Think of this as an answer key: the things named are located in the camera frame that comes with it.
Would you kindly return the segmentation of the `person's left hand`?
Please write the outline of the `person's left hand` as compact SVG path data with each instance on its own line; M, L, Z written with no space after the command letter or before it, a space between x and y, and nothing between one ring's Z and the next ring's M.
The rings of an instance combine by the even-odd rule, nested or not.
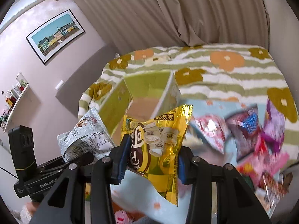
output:
M20 212L20 220L24 224L29 224L33 215L37 211L40 203L38 202L28 202L26 203L21 212Z

